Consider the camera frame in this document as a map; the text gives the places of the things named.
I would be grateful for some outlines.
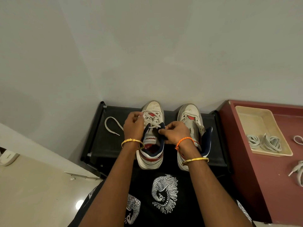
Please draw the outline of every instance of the white sneaker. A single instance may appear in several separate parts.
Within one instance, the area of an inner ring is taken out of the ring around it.
[[[164,111],[157,101],[148,102],[142,109],[144,132],[142,142],[144,148],[137,150],[137,160],[142,169],[158,169],[163,162],[164,139],[158,134],[165,129]]]
[[[199,109],[194,104],[184,104],[179,110],[178,121],[184,122],[185,125],[189,128],[191,138],[194,140],[195,146],[201,153],[201,137],[205,132],[205,128],[203,126],[203,121]],[[181,164],[183,161],[185,161],[185,159],[184,156],[180,154],[180,152],[177,153],[177,160],[179,168],[181,170],[188,171],[188,166],[183,166]]]

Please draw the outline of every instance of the gold bangle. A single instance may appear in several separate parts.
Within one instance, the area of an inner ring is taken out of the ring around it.
[[[130,141],[134,141],[134,142],[138,142],[138,143],[142,144],[141,147],[139,146],[138,150],[142,150],[142,149],[144,148],[144,143],[142,143],[141,141],[136,140],[136,139],[126,139],[126,140],[124,140],[124,141],[121,143],[122,148],[123,148],[123,144],[124,144],[124,143],[130,142]]]
[[[189,159],[189,160],[185,160],[181,163],[181,165],[183,166],[187,166],[187,164],[191,161],[195,161],[195,160],[206,160],[206,162],[209,162],[209,158],[194,158],[194,159]]]

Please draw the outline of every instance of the red wooden surface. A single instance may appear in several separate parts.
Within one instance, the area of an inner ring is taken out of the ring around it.
[[[296,182],[296,173],[288,174],[303,160],[303,146],[296,144],[294,135],[303,137],[303,107],[270,103],[230,100],[220,110],[220,116],[235,169],[233,177],[241,194],[253,209],[257,220],[275,224],[303,226],[303,188]],[[293,156],[253,154],[235,106],[271,110],[288,142]]]

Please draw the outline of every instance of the orange wristband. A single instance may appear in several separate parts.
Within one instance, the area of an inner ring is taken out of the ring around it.
[[[177,145],[176,145],[176,147],[175,147],[175,149],[176,149],[177,151],[179,151],[179,144],[180,144],[180,142],[182,142],[184,139],[190,139],[190,140],[192,140],[192,142],[195,144],[195,141],[194,141],[191,137],[182,138],[182,139],[177,143]]]

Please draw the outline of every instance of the beige tray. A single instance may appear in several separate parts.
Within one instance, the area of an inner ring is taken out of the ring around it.
[[[265,151],[262,148],[258,147],[256,149],[252,149],[253,153],[275,157],[293,155],[288,143],[286,142],[282,132],[276,123],[274,115],[270,110],[242,106],[236,106],[236,110],[246,135],[256,135],[258,137],[261,137],[266,133],[268,136],[276,136],[280,139],[282,148],[281,152],[276,153]]]

